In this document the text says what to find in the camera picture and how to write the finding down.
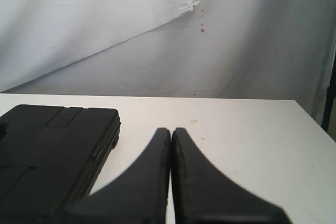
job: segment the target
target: white backdrop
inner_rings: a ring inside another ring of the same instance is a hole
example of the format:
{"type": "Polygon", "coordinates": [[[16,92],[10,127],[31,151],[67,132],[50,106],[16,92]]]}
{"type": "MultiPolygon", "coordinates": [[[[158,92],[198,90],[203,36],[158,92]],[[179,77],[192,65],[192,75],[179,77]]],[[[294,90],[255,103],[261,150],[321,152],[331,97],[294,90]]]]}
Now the white backdrop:
{"type": "Polygon", "coordinates": [[[161,27],[7,92],[295,99],[319,120],[335,3],[201,0],[161,27]]]}

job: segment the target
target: white table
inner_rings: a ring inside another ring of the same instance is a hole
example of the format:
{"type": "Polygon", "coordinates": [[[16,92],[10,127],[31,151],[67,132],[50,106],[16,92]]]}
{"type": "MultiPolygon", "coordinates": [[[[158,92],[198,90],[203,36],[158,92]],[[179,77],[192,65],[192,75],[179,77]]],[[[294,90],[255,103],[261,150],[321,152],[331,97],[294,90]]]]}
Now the white table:
{"type": "Polygon", "coordinates": [[[118,109],[120,140],[92,192],[120,175],[156,128],[185,127],[219,170],[294,224],[336,221],[336,144],[295,101],[0,94],[0,115],[18,104],[118,109]]]}

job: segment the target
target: black pole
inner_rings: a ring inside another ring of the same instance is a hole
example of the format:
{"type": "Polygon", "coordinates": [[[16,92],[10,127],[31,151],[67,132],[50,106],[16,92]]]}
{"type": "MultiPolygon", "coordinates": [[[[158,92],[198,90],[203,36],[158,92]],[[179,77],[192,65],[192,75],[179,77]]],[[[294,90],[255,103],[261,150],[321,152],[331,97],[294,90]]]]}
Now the black pole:
{"type": "Polygon", "coordinates": [[[330,78],[330,84],[327,88],[327,100],[325,101],[325,107],[324,107],[324,113],[323,113],[323,119],[322,119],[322,129],[324,129],[325,132],[328,131],[329,122],[330,122],[330,116],[332,111],[332,105],[334,102],[334,98],[336,98],[336,53],[334,62],[332,64],[332,72],[331,72],[331,78],[330,78]]]}

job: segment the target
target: black plastic case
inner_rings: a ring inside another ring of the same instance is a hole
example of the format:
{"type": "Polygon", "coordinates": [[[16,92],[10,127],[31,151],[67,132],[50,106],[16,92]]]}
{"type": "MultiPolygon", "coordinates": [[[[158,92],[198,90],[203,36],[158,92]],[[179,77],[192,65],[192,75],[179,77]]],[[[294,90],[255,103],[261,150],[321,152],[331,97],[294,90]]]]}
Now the black plastic case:
{"type": "Polygon", "coordinates": [[[0,117],[0,223],[45,223],[90,193],[119,139],[115,109],[18,105],[0,117]]]}

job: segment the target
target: white tabletop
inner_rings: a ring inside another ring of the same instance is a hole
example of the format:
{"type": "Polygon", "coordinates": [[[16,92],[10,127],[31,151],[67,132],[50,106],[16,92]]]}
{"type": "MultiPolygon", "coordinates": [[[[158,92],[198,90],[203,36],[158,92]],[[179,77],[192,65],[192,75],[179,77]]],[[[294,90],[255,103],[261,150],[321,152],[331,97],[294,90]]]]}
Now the white tabletop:
{"type": "Polygon", "coordinates": [[[336,144],[295,101],[0,94],[0,115],[18,104],[118,109],[120,140],[92,192],[120,175],[156,128],[184,127],[219,170],[294,224],[335,223],[336,144]]]}

